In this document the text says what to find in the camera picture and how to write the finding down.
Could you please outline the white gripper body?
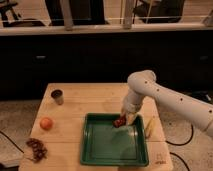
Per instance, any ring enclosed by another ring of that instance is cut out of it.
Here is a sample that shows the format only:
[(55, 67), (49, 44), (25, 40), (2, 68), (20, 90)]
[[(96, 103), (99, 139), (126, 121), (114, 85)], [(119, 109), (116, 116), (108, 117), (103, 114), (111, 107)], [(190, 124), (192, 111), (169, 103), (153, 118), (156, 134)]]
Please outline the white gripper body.
[(122, 108), (126, 110), (126, 115), (137, 113), (142, 106), (142, 98), (139, 95), (128, 94), (123, 100)]

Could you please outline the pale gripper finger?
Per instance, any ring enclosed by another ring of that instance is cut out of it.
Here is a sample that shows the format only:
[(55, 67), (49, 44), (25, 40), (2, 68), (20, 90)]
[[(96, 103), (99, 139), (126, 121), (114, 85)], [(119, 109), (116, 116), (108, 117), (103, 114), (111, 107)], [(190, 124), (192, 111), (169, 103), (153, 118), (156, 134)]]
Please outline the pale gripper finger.
[(136, 117), (137, 117), (136, 113), (130, 113), (130, 114), (128, 114), (126, 116), (126, 119), (127, 119), (126, 124), (127, 125), (132, 125), (133, 122), (135, 121)]
[(121, 117), (126, 117), (126, 113), (127, 113), (126, 110), (125, 110), (124, 108), (122, 108), (122, 109), (121, 109), (120, 116), (121, 116)]

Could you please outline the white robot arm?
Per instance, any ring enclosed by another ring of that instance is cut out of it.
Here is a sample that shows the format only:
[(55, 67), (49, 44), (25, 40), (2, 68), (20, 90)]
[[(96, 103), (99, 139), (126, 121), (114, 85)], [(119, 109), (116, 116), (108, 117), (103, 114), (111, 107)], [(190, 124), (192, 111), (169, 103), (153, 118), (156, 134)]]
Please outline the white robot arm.
[(213, 105), (156, 83), (152, 70), (134, 72), (128, 76), (128, 93), (121, 108), (121, 115), (131, 125), (141, 109), (143, 99), (148, 96), (174, 110), (200, 131), (213, 139)]

